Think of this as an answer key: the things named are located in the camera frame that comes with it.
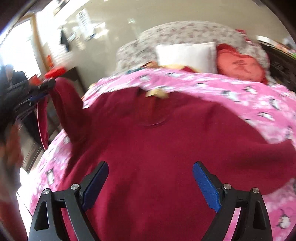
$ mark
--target window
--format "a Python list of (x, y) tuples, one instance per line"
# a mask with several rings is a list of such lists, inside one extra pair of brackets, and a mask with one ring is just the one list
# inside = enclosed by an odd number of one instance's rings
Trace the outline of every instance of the window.
[(25, 72), (28, 79), (33, 75), (41, 75), (32, 41), (32, 29), (28, 20), (13, 28), (0, 47), (3, 64), (12, 64), (15, 71)]

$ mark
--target pillow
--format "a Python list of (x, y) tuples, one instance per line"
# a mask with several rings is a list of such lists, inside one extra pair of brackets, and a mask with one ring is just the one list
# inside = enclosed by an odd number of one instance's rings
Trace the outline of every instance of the pillow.
[(257, 60), (227, 44), (217, 46), (217, 69), (219, 74), (232, 78), (267, 84), (265, 70)]
[(216, 43), (158, 45), (155, 48), (159, 65), (188, 66), (199, 73), (217, 73)]

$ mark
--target white pillow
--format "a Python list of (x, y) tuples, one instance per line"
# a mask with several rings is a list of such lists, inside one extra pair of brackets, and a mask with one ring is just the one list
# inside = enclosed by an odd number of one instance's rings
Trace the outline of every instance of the white pillow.
[(217, 73), (216, 43), (158, 45), (158, 65), (189, 66), (201, 73)]

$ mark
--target blue gripper pad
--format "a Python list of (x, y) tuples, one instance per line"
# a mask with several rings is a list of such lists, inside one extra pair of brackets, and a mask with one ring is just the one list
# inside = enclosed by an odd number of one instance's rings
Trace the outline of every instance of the blue gripper pad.
[(219, 212), (221, 208), (219, 193), (197, 162), (193, 165), (193, 176), (208, 206), (214, 209), (216, 213)]
[(94, 205), (108, 177), (108, 174), (109, 166), (105, 162), (100, 170), (97, 172), (97, 174), (94, 176), (90, 184), (87, 186), (87, 189), (84, 191), (82, 203), (82, 209), (84, 211), (92, 208), (92, 206)]

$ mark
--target pink bedspread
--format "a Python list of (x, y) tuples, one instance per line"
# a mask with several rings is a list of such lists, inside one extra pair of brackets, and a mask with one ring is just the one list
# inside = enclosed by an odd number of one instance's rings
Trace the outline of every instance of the pink bedspread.
[[(140, 86), (145, 90), (162, 87), (167, 92), (182, 91), (208, 101), (219, 102), (256, 128), (269, 143), (291, 139), (295, 145), (296, 97), (282, 85), (231, 79), (217, 74), (192, 74), (177, 70), (144, 69), (132, 74), (103, 78), (84, 96), (85, 108), (102, 93)], [(70, 158), (71, 143), (61, 131), (43, 154), (37, 166), (36, 177), (30, 187), (30, 212), (33, 213), (39, 196), (45, 188), (56, 191), (63, 180)], [(54, 180), (49, 184), (47, 172), (52, 170)], [(290, 180), (284, 187), (264, 196), (272, 225), (273, 239), (285, 240), (296, 223), (296, 183)], [(231, 240), (239, 210), (235, 211), (225, 240)]]

